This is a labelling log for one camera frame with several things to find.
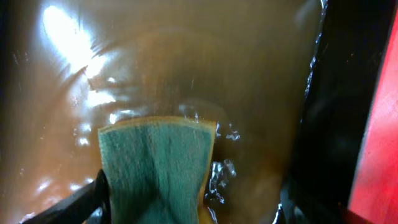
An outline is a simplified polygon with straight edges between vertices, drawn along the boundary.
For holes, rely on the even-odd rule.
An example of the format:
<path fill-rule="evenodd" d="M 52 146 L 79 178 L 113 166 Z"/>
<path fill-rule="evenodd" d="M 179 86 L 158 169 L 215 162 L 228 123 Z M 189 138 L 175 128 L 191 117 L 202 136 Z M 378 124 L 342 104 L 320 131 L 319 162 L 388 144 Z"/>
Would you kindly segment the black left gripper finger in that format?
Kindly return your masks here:
<path fill-rule="evenodd" d="M 23 224 L 111 223 L 111 206 L 106 175 L 99 170 L 94 181 L 59 201 Z"/>

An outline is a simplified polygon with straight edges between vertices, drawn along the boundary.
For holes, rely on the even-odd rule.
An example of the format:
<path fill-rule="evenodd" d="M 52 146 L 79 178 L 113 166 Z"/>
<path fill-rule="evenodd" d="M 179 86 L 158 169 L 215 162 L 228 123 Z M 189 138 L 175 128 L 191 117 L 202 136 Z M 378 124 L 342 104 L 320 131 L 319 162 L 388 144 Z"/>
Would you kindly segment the green yellow sponge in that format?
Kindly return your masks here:
<path fill-rule="evenodd" d="M 178 116 L 98 130 L 112 223 L 199 223 L 216 122 Z"/>

